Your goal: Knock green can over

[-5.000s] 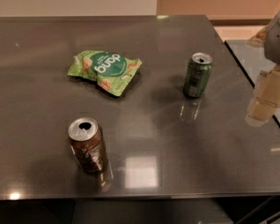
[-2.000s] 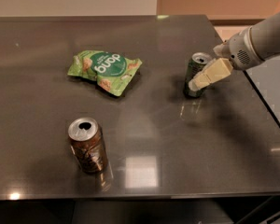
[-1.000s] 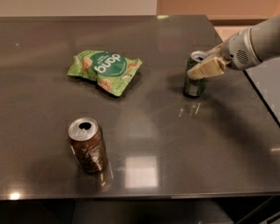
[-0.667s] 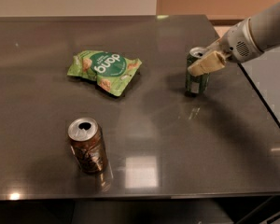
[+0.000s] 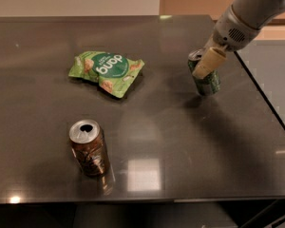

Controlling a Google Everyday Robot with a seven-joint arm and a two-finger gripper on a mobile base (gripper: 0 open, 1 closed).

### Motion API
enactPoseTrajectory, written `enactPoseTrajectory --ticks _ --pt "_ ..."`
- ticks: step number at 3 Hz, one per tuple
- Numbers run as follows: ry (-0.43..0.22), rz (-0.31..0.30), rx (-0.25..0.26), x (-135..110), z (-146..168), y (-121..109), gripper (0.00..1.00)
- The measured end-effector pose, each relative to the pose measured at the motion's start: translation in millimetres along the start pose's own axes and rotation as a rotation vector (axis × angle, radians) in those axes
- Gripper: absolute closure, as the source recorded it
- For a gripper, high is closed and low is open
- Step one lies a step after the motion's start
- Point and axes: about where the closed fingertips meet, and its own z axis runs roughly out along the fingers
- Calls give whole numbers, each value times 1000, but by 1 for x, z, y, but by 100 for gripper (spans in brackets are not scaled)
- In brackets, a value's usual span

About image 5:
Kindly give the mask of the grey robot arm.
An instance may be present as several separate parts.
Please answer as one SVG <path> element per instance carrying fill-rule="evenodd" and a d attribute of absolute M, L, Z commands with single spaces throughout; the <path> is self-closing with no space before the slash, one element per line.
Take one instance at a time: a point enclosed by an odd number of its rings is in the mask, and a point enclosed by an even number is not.
<path fill-rule="evenodd" d="M 192 75 L 205 78 L 223 64 L 227 52 L 245 48 L 283 12 L 285 0 L 235 0 L 217 20 Z"/>

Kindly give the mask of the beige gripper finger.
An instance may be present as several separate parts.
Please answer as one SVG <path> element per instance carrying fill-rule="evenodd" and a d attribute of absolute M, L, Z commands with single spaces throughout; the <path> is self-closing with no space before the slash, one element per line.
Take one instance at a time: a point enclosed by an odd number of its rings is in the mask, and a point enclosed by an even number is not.
<path fill-rule="evenodd" d="M 197 79 L 204 79 L 226 61 L 226 53 L 217 47 L 209 47 L 201 56 L 192 75 Z"/>

